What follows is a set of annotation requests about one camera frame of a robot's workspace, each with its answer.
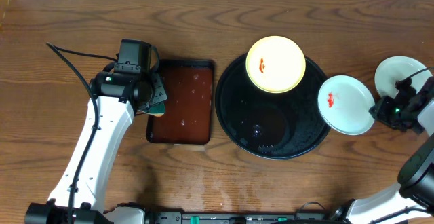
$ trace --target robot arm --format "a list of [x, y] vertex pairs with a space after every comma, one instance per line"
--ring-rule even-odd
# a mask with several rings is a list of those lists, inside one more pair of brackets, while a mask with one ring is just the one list
[[[95, 134], [84, 161], [83, 170], [80, 172], [73, 207], [80, 208], [83, 203], [88, 203], [91, 210], [102, 213], [107, 181], [113, 162], [121, 139], [133, 121], [134, 112], [130, 102], [122, 103], [114, 97], [99, 96], [97, 105], [100, 113], [100, 128]], [[48, 198], [48, 200], [56, 200], [55, 205], [57, 206], [68, 206], [71, 179], [92, 131], [95, 119], [94, 107], [91, 101], [87, 106], [85, 124], [73, 156], [60, 182]]]
[[[434, 205], [434, 100], [428, 102], [418, 115], [418, 123], [430, 138], [404, 164], [398, 183], [366, 199], [355, 200], [349, 207], [346, 219], [354, 224], [369, 223], [407, 208], [426, 210]], [[416, 217], [429, 217], [425, 212], [408, 214], [383, 221], [394, 224]]]

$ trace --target rectangular tray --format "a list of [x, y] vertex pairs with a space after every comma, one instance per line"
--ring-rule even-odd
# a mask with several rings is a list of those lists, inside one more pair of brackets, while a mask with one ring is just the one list
[[211, 138], [214, 64], [210, 60], [161, 60], [167, 100], [162, 117], [149, 116], [151, 143], [204, 145]]

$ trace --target red sauce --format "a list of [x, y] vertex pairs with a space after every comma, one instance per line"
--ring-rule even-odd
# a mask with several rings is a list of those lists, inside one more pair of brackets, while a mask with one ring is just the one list
[[165, 114], [153, 118], [156, 143], [205, 144], [210, 137], [212, 70], [160, 67], [167, 92]]
[[259, 70], [261, 73], [264, 73], [264, 68], [265, 68], [264, 58], [261, 58], [259, 63]]
[[332, 93], [329, 93], [329, 94], [328, 94], [327, 102], [328, 102], [328, 107], [329, 107], [329, 108], [333, 107], [333, 104], [334, 104], [334, 97], [333, 97], [333, 94], [332, 94]]

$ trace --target table surface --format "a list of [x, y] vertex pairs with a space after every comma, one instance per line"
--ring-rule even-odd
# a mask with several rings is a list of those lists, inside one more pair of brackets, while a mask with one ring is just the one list
[[[255, 41], [281, 35], [328, 76], [353, 76], [378, 99], [374, 72], [385, 58], [434, 65], [433, 20], [433, 0], [11, 0], [0, 32], [0, 223], [22, 223], [30, 202], [46, 201], [85, 119], [87, 93], [46, 41], [114, 56], [121, 39], [140, 39], [162, 58], [212, 59], [217, 83]], [[68, 57], [86, 80], [106, 64]], [[232, 143], [215, 110], [204, 146], [148, 143], [146, 121], [137, 117], [123, 138], [107, 210], [129, 201], [188, 212], [332, 208], [393, 184], [427, 139], [376, 122], [361, 136], [332, 130], [312, 152], [274, 161]]]

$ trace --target round black plate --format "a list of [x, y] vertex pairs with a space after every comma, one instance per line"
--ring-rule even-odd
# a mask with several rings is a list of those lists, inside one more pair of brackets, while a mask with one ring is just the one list
[[317, 105], [324, 72], [306, 57], [301, 82], [271, 94], [250, 81], [246, 56], [232, 62], [218, 81], [216, 112], [223, 130], [242, 149], [268, 159], [290, 159], [315, 148], [330, 131]]

